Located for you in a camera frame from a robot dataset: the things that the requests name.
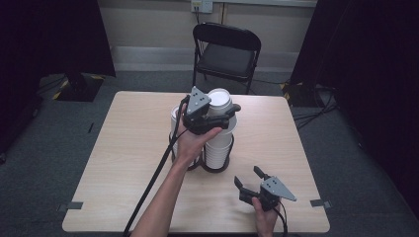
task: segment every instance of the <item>wooden table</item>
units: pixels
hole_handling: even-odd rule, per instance
[[[132,211],[154,173],[167,145],[170,113],[185,94],[119,92],[116,94],[72,201],[62,223],[68,232],[123,232]],[[238,199],[237,176],[245,188],[259,191],[259,166],[277,176],[296,196],[284,200],[290,232],[329,230],[320,199],[287,101],[282,97],[232,96],[237,113],[235,143],[228,168],[213,174],[198,167],[186,174],[171,233],[255,232],[253,206]],[[141,208],[148,206],[170,169],[170,158]],[[278,220],[276,231],[282,232]]]

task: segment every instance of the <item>forearm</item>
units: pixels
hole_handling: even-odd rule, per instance
[[[167,236],[187,166],[174,163],[131,236]]]

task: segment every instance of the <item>wall outlet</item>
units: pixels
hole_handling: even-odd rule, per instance
[[[191,12],[212,13],[212,1],[192,0]]]

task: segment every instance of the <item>black folding chair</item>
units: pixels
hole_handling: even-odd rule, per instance
[[[247,82],[249,94],[253,74],[261,50],[261,41],[252,32],[217,23],[202,23],[194,27],[195,62],[197,72],[207,75]]]

